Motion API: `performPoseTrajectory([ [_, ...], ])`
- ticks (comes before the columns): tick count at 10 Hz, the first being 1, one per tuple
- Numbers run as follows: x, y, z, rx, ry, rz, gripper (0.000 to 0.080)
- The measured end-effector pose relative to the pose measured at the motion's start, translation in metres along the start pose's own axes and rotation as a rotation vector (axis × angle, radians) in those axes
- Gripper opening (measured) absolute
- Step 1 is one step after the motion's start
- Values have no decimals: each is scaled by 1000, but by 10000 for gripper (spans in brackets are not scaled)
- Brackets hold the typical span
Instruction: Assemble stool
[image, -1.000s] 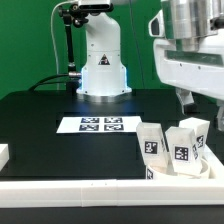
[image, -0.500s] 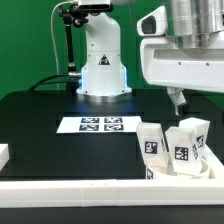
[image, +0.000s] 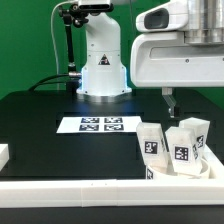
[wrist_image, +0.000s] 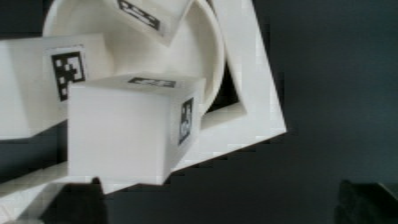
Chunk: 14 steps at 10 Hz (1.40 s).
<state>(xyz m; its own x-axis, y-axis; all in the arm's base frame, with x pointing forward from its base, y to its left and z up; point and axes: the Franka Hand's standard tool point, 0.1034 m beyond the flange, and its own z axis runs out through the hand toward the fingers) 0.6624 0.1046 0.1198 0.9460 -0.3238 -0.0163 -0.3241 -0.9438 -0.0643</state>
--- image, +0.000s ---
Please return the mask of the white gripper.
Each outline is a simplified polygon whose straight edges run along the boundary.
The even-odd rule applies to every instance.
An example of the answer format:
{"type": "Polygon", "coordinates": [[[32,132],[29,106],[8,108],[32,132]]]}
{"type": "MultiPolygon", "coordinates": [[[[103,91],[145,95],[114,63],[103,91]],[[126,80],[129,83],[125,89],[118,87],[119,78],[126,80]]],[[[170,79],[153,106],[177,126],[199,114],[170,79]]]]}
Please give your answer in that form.
{"type": "Polygon", "coordinates": [[[163,87],[174,118],[171,87],[224,86],[224,45],[188,45],[183,32],[141,34],[132,45],[130,77],[136,87],[163,87]]]}

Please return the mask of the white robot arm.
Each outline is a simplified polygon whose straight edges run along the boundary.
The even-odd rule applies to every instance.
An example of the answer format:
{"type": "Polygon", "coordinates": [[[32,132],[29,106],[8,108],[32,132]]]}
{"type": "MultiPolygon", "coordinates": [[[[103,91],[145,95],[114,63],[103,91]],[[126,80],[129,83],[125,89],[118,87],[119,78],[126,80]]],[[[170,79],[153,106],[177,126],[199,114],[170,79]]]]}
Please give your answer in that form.
{"type": "Polygon", "coordinates": [[[78,92],[92,98],[157,87],[224,86],[224,0],[170,0],[140,13],[130,68],[120,59],[120,26],[108,16],[120,0],[78,0],[86,25],[87,62],[78,92]]]}

